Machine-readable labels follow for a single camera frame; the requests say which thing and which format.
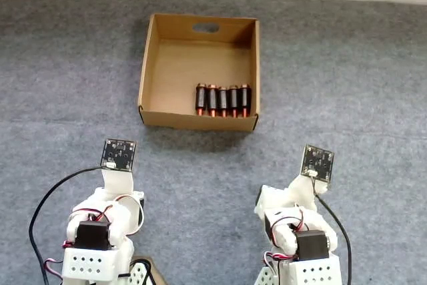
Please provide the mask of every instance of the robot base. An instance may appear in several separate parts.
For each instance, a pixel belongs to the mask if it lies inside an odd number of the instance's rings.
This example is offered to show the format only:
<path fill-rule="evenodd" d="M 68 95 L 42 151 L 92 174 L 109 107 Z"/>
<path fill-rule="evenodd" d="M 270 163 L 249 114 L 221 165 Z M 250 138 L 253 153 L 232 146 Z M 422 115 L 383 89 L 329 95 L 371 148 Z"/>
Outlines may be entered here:
<path fill-rule="evenodd" d="M 280 264 L 280 281 L 268 267 L 263 267 L 254 285 L 342 285 L 340 259 L 330 254 L 321 260 Z"/>

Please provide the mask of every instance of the wire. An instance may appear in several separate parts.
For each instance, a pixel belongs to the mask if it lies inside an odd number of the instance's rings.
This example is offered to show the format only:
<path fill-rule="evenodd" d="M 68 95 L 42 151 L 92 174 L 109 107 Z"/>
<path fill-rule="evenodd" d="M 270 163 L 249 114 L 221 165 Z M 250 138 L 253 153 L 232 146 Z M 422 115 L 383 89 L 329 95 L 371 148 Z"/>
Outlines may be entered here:
<path fill-rule="evenodd" d="M 135 230 L 133 230 L 132 232 L 130 232 L 129 234 L 126 234 L 126 236 L 130 236 L 130 235 L 134 235 L 134 234 L 138 233 L 138 231 L 139 231 L 139 230 L 141 229 L 141 227 L 142 227 L 142 224 L 144 224 L 144 218 L 145 218 L 145 216 L 144 216 L 144 211 L 143 211 L 143 208 L 142 208 L 141 202 L 140 202 L 139 200 L 137 200 L 135 197 L 133 197 L 132 195 L 129 195 L 129 194 L 123 194 L 123 195 L 120 195 L 120 196 L 118 196 L 118 197 L 114 198 L 114 201 L 115 201 L 115 202 L 118 202 L 118 201 L 119 201 L 119 200 L 121 200 L 122 198 L 126 198 L 126 197 L 131 198 L 132 200 L 134 200 L 134 201 L 138 204 L 138 206 L 139 206 L 139 212 L 140 212 L 140 214 L 141 214 L 141 222 L 138 224 L 137 228 L 136 228 Z"/>
<path fill-rule="evenodd" d="M 34 229 L 34 223 L 35 223 L 35 219 L 37 218 L 37 215 L 39 215 L 40 209 L 43 206 L 43 204 L 46 202 L 46 200 L 48 199 L 48 197 L 63 183 L 65 183 L 67 180 L 70 180 L 71 178 L 73 178 L 74 176 L 77 176 L 79 174 L 85 173 L 85 172 L 90 172 L 93 170 L 99 170 L 102 167 L 92 167 L 92 168 L 86 168 L 85 170 L 79 170 L 78 172 L 75 172 L 74 174 L 71 174 L 65 178 L 63 178 L 62 180 L 60 180 L 59 182 L 57 182 L 41 199 L 39 205 L 36 207 L 33 217 L 31 218 L 31 221 L 29 223 L 29 227 L 28 227 L 28 236 L 29 236 L 29 241 L 31 242 L 31 246 L 33 247 L 33 250 L 35 252 L 35 255 L 37 256 L 37 260 L 39 261 L 39 265 L 40 265 L 40 270 L 41 270 L 41 275 L 43 276 L 43 281 L 45 285 L 49 285 L 49 280 L 47 279 L 47 273 L 46 273 L 46 269 L 44 267 L 44 261 L 43 258 L 41 257 L 39 248 L 37 247 L 37 244 L 35 243 L 34 240 L 34 235 L 33 235 L 33 229 Z"/>
<path fill-rule="evenodd" d="M 58 262 L 57 260 L 54 260 L 53 258 L 48 258 L 48 259 L 45 260 L 45 262 L 43 263 L 43 265 L 44 265 L 46 271 L 48 271 L 52 275 L 55 275 L 60 280 L 62 280 L 62 275 L 59 272 L 57 272 L 56 270 L 54 270 L 52 267 L 49 266 L 49 263 L 60 264 L 62 262 L 63 262 L 62 260 Z"/>
<path fill-rule="evenodd" d="M 295 217 L 295 216 L 285 216 L 285 217 L 281 217 L 281 218 L 279 218 L 278 220 L 276 220 L 274 223 L 273 223 L 273 225 L 272 225 L 272 227 L 270 228 L 270 231 L 271 231 L 271 233 L 272 233 L 272 241 L 273 241 L 273 245 L 275 246 L 275 247 L 279 247 L 279 246 L 277 246 L 277 244 L 276 244 L 276 238 L 274 237 L 274 233 L 273 233 L 273 228 L 276 226 L 276 224 L 278 223 L 278 222 L 281 222 L 282 220 L 287 220 L 288 218 L 293 218 L 293 219 L 295 219 L 295 220 L 299 220 L 300 221 L 300 223 L 297 225 L 297 230 L 299 230 L 298 229 L 298 226 L 302 226 L 301 225 L 301 223 L 303 222 L 303 219 L 304 219 L 304 216 L 302 215 L 302 211 L 301 211 L 301 218 L 298 218 L 298 217 Z M 304 223 L 304 226 L 307 228 L 307 230 L 310 230 L 309 229 L 309 227 L 308 227 L 308 225 L 306 224 L 306 223 Z"/>
<path fill-rule="evenodd" d="M 108 205 L 105 209 L 104 209 L 104 211 L 102 212 L 102 213 L 100 213 L 100 215 L 98 215 L 98 217 L 96 217 L 96 221 L 98 222 L 101 218 L 102 218 L 102 216 L 104 216 L 105 217 L 105 219 L 109 222 L 109 219 L 108 219 L 108 217 L 107 217 L 107 215 L 105 215 L 105 212 L 106 211 L 108 211 L 108 209 L 110 209 L 111 207 L 113 207 L 113 205 Z"/>
<path fill-rule="evenodd" d="M 103 217 L 105 217 L 105 219 L 107 220 L 107 222 L 109 222 L 110 223 L 110 221 L 109 221 L 109 219 L 108 219 L 108 217 L 107 217 L 107 215 L 105 215 L 105 211 L 106 210 L 108 210 L 109 208 L 111 208 L 112 207 L 112 205 L 108 205 L 105 209 L 104 209 L 104 211 L 103 212 L 101 212 L 100 210 L 97 210 L 97 209 L 95 209 L 95 208 L 79 208 L 78 210 L 75 210 L 74 212 L 72 212 L 71 213 L 71 215 L 73 215 L 73 214 L 75 214 L 75 213 L 77 213 L 77 212 L 80 212 L 80 211 L 84 211 L 84 212 L 93 212 L 93 213 L 96 213 L 96 214 L 98 214 L 97 216 L 96 216 L 96 220 L 100 220 L 101 218 L 102 218 L 102 216 Z"/>
<path fill-rule="evenodd" d="M 146 284 L 147 284 L 147 280 L 148 280 L 148 278 L 151 280 L 151 283 L 152 283 L 153 285 L 157 285 L 157 284 L 155 283 L 155 280 L 154 280 L 153 274 L 151 273 L 151 262 L 150 262 L 149 260 L 146 260 L 145 258 L 138 258 L 138 259 L 136 259 L 136 260 L 134 260 L 134 261 L 132 261 L 132 262 L 131 262 L 131 264 L 130 264 L 130 268 L 132 268 L 132 267 L 133 267 L 135 264 L 137 264 L 137 263 L 142 263 L 142 264 L 144 264 L 145 269 L 147 270 L 147 274 L 145 274 L 145 277 L 144 277 L 144 279 L 143 279 L 143 281 L 142 281 L 142 284 L 141 284 L 141 285 L 146 285 Z"/>
<path fill-rule="evenodd" d="M 280 261 L 278 261 L 278 279 L 279 279 L 278 285 L 280 285 Z"/>
<path fill-rule="evenodd" d="M 264 253 L 264 264 L 269 267 L 269 269 L 272 271 L 273 275 L 276 275 L 276 271 L 274 270 L 274 267 L 267 261 L 267 254 L 268 254 L 268 252 Z"/>
<path fill-rule="evenodd" d="M 349 239 L 349 237 L 347 235 L 346 229 L 341 224 L 340 220 L 335 215 L 334 211 L 332 211 L 331 208 L 327 205 L 327 203 L 325 203 L 325 201 L 323 199 L 321 199 L 319 197 L 319 195 L 317 195 L 317 194 L 314 194 L 314 195 L 319 200 L 319 202 L 323 205 L 323 207 L 325 207 L 325 209 L 329 212 L 329 214 L 332 216 L 332 218 L 335 220 L 335 222 L 337 223 L 338 227 L 341 229 L 342 235 L 346 239 L 346 243 L 347 243 L 347 254 L 348 254 L 348 259 L 347 259 L 347 261 L 348 261 L 347 285 L 351 285 L 351 283 L 352 283 L 352 246 L 350 244 L 350 239 Z"/>

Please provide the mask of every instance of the white 3d-printed part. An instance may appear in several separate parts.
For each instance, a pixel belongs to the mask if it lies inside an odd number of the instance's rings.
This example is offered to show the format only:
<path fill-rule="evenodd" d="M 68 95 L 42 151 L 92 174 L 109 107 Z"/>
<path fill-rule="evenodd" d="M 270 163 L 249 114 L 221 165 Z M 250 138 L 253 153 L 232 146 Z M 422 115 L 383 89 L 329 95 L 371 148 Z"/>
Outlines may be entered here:
<path fill-rule="evenodd" d="M 110 282 L 118 275 L 115 266 L 117 253 L 117 250 L 67 248 L 64 253 L 62 275 L 78 280 Z"/>
<path fill-rule="evenodd" d="M 321 260 L 289 264 L 289 285 L 342 285 L 340 259 L 335 255 Z"/>
<path fill-rule="evenodd" d="M 147 274 L 147 268 L 142 263 L 136 263 L 131 269 L 131 276 L 127 279 L 128 285 L 142 285 L 145 275 Z M 146 285 L 153 285 L 151 278 L 147 278 Z"/>
<path fill-rule="evenodd" d="M 258 277 L 254 285 L 278 285 L 279 278 L 274 276 L 270 268 L 263 267 L 261 272 L 258 274 Z"/>

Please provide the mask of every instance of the cardboard box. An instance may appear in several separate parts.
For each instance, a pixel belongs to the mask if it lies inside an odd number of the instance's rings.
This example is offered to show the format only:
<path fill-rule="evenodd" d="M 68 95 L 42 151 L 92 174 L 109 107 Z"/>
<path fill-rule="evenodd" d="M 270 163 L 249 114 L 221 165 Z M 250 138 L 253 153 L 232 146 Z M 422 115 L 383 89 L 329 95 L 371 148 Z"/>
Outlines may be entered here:
<path fill-rule="evenodd" d="M 195 87 L 248 83 L 247 118 L 195 112 Z M 145 125 L 180 129 L 252 131 L 260 113 L 260 27 L 256 19 L 154 14 L 151 16 L 139 87 Z"/>

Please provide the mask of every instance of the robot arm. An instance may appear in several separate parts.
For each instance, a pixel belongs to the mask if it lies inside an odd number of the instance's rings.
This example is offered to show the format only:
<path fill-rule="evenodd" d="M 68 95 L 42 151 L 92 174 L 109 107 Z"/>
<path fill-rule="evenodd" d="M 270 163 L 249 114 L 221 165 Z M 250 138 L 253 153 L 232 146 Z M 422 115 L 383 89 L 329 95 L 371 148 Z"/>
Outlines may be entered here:
<path fill-rule="evenodd" d="M 264 254 L 267 267 L 260 272 L 256 284 L 263 284 L 262 278 L 266 276 L 271 277 L 271 284 L 305 284 L 308 279 L 304 273 L 314 265 L 318 265 L 318 280 L 324 285 L 341 284 L 339 259 L 333 254 L 338 245 L 337 235 L 317 213 L 314 203 L 316 194 L 328 190 L 333 157 L 332 152 L 306 146 L 300 174 L 288 188 L 261 187 L 254 212 L 264 223 L 273 249 Z M 277 264 L 267 262 L 267 256 Z"/>
<path fill-rule="evenodd" d="M 69 217 L 63 285 L 127 284 L 134 251 L 127 236 L 143 224 L 144 193 L 133 190 L 134 153 L 133 141 L 106 141 L 101 159 L 104 187 L 74 207 Z"/>

